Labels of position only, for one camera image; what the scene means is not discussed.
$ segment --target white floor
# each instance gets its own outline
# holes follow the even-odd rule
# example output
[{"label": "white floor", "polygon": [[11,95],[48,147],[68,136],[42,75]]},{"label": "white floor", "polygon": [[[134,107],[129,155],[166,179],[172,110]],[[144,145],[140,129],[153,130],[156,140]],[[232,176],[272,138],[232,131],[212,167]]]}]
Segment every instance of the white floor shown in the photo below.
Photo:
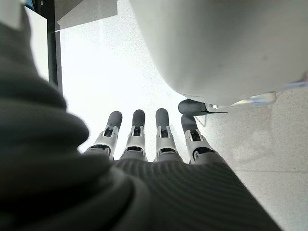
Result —
[{"label": "white floor", "polygon": [[[169,112],[180,155],[188,162],[178,103],[185,99],[160,77],[128,0],[118,15],[61,32],[63,92],[69,112],[90,130],[80,151],[95,141],[109,114],[123,114],[115,151],[126,145],[132,114],[146,114],[146,152],[155,156],[155,113]],[[274,105],[199,117],[199,129],[286,231],[308,230],[308,88],[279,94]]]}]

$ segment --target robotic hand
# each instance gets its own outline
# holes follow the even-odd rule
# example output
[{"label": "robotic hand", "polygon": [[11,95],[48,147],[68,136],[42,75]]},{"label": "robotic hand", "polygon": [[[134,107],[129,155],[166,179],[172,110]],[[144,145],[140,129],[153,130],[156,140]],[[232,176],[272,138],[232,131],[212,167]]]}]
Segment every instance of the robotic hand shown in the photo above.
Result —
[{"label": "robotic hand", "polygon": [[[122,114],[119,111],[112,112],[105,130],[99,134],[94,145],[88,148],[84,154],[89,154],[92,151],[99,151],[102,154],[108,155],[110,160],[113,160],[121,123]],[[147,161],[145,154],[144,123],[144,111],[135,111],[132,119],[132,127],[128,135],[128,141],[120,159],[139,159]],[[211,148],[205,137],[200,133],[192,115],[183,115],[181,123],[191,164],[224,162],[223,158]],[[169,160],[182,162],[183,160],[177,151],[169,126],[168,112],[164,108],[160,108],[156,112],[156,128],[156,158],[154,162]]]}]

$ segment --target gray fingertip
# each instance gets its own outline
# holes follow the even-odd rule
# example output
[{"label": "gray fingertip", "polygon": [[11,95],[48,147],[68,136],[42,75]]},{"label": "gray fingertip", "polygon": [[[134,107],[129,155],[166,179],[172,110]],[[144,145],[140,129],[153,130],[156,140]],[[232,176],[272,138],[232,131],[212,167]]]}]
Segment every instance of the gray fingertip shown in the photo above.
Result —
[{"label": "gray fingertip", "polygon": [[107,125],[111,127],[117,127],[120,130],[122,124],[122,113],[119,111],[114,111],[110,114],[108,118]]},{"label": "gray fingertip", "polygon": [[169,115],[165,108],[159,108],[156,111],[156,127],[159,126],[161,126],[163,130],[167,129],[166,127],[169,126]]}]

